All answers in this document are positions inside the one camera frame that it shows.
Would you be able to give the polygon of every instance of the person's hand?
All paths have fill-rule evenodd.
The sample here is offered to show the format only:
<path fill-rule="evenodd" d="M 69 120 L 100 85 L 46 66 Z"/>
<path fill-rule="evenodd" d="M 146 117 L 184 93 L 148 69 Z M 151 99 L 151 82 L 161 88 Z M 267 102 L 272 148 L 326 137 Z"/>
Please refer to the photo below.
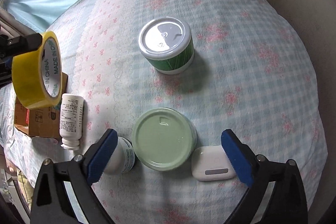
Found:
<path fill-rule="evenodd" d="M 6 159 L 6 165 L 7 165 L 8 169 L 9 169 L 9 171 L 11 173 L 16 172 L 16 166 L 15 166 L 15 164 L 12 163 L 10 160 L 8 160 L 6 157 L 5 157 L 5 159 Z"/>

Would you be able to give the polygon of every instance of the beige chair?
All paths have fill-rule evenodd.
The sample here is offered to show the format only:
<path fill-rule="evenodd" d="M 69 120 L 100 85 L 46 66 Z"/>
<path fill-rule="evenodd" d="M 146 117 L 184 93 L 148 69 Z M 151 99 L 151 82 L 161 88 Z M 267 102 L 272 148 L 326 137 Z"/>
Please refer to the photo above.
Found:
<path fill-rule="evenodd" d="M 314 66 L 319 110 L 325 130 L 328 158 L 309 223 L 317 223 L 336 196 L 336 0 L 267 0 L 302 39 Z"/>

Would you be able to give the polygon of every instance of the light green jar lid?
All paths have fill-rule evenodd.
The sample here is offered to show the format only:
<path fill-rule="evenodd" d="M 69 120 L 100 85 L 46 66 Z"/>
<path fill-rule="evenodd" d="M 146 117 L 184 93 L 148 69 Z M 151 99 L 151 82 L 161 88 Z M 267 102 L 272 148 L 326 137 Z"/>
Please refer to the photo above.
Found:
<path fill-rule="evenodd" d="M 172 170 L 182 165 L 197 141 L 194 126 L 176 110 L 160 107 L 144 113 L 132 132 L 132 145 L 147 167 Z"/>

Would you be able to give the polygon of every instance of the white earbuds case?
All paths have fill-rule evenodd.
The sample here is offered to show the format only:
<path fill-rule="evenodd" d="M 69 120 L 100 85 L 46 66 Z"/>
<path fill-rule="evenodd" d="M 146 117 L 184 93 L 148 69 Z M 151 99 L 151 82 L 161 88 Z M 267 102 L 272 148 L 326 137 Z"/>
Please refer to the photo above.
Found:
<path fill-rule="evenodd" d="M 194 178 L 201 181 L 229 179 L 236 175 L 221 145 L 195 149 L 191 171 Z"/>

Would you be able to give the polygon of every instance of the metal screw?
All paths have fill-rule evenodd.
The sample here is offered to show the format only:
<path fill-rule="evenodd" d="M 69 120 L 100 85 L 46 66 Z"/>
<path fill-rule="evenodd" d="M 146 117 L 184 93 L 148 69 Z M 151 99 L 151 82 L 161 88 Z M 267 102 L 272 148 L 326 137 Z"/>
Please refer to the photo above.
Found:
<path fill-rule="evenodd" d="M 43 165 L 48 165 L 51 162 L 51 159 L 45 159 L 43 161 Z"/>
<path fill-rule="evenodd" d="M 258 161 L 265 161 L 266 157 L 264 155 L 257 155 L 257 160 Z"/>
<path fill-rule="evenodd" d="M 295 160 L 292 160 L 292 159 L 288 160 L 288 163 L 289 163 L 289 165 L 292 165 L 292 166 L 296 165 Z"/>
<path fill-rule="evenodd" d="M 79 155 L 74 156 L 74 157 L 73 157 L 73 160 L 74 160 L 74 161 L 81 161 L 82 158 L 83 158 L 83 156 L 82 156 L 81 154 L 79 154 Z"/>

